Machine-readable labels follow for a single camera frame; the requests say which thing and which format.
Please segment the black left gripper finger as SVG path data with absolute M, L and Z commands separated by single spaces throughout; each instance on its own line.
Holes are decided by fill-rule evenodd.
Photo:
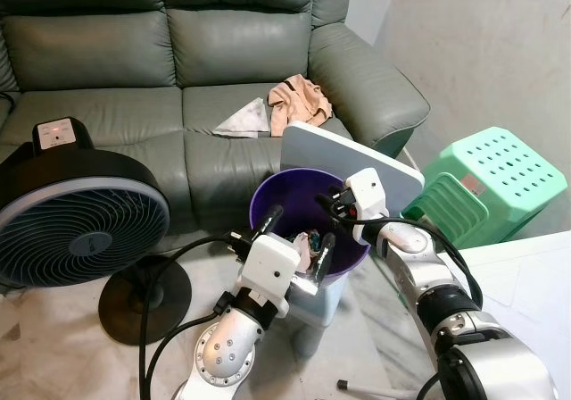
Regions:
M 337 245 L 337 237 L 332 232 L 319 234 L 311 232 L 311 281 L 325 281 L 332 264 L 332 254 Z
M 256 224 L 252 226 L 252 234 L 249 236 L 249 242 L 252 244 L 254 240 L 257 240 L 265 234 L 272 233 L 275 226 L 281 220 L 283 216 L 283 207 L 281 204 L 274 204 L 269 208 L 269 211 L 265 213 L 264 217 Z

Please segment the red and white crumpled trash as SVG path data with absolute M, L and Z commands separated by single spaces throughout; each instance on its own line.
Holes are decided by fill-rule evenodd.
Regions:
M 299 256 L 296 272 L 310 272 L 318 265 L 323 237 L 317 229 L 294 234 L 288 241 Z

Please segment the pale blue bin housing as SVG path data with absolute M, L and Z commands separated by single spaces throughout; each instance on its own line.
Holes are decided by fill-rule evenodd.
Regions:
M 302 358 L 316 354 L 325 331 L 337 313 L 340 298 L 348 285 L 346 278 L 339 278 L 329 285 L 317 287 L 313 282 L 294 277 L 286 293 L 288 317 L 301 322 L 293 334 L 291 344 Z

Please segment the purple plastic bin bucket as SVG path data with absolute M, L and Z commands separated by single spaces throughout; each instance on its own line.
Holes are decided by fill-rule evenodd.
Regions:
M 359 244 L 350 233 L 340 229 L 315 200 L 315 196 L 330 196 L 332 189 L 342 187 L 342 179 L 319 169 L 285 169 L 273 174 L 253 192 L 248 215 L 250 228 L 260 226 L 270 209 L 280 205 L 283 213 L 273 229 L 278 236 L 290 239 L 305 231 L 334 233 L 335 248 L 325 282 L 334 281 L 366 261 L 371 252 L 371 246 Z

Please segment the pale blue bin lid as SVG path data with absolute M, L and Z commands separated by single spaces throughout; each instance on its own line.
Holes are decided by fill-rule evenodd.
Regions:
M 301 121 L 291 122 L 283 130 L 280 164 L 282 169 L 319 169 L 342 180 L 362 169 L 375 168 L 391 215 L 400 215 L 425 185 L 423 174 L 408 164 Z

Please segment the peach crumpled cloth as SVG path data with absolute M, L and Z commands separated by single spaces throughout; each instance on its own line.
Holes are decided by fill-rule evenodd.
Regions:
M 332 104 L 321 87 L 301 74 L 291 75 L 277 83 L 269 91 L 268 104 L 270 135 L 274 138 L 281 138 L 291 121 L 319 127 L 335 117 Z

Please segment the white triangular folded cloth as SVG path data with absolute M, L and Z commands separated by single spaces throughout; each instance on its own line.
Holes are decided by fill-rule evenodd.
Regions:
M 218 138 L 269 138 L 269 114 L 264 99 L 254 98 L 231 117 L 212 128 L 211 134 Z

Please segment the black capped white pen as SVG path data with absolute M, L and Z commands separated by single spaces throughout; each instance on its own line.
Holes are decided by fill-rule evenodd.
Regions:
M 346 379 L 339 379 L 337 381 L 337 388 L 339 391 L 359 393 L 359 395 L 369 395 L 369 396 L 384 396 L 384 397 L 397 397 L 400 396 L 400 392 L 392 391 L 389 388 L 374 388 L 374 387 L 363 387 L 363 385 L 353 385 Z

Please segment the green plastic stool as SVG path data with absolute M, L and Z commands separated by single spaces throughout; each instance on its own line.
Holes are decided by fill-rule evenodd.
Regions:
M 435 226 L 458 249 L 510 240 L 568 187 L 554 164 L 499 127 L 446 146 L 423 174 L 424 191 L 402 216 Z

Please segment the black floor fan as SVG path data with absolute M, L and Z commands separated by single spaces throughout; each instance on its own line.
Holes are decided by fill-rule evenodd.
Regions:
M 147 346 L 186 317 L 188 275 L 153 253 L 171 224 L 167 197 L 138 160 L 98 150 L 72 117 L 39 123 L 0 162 L 0 287 L 102 279 L 111 339 Z

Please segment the grey-green leather sofa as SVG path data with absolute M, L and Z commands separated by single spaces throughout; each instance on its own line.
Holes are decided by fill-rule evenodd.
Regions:
M 212 134 L 302 75 L 332 105 L 325 128 L 395 156 L 429 105 L 348 29 L 350 0 L 0 0 L 0 161 L 39 123 L 73 117 L 94 146 L 146 164 L 170 232 L 246 224 L 280 169 L 277 137 Z

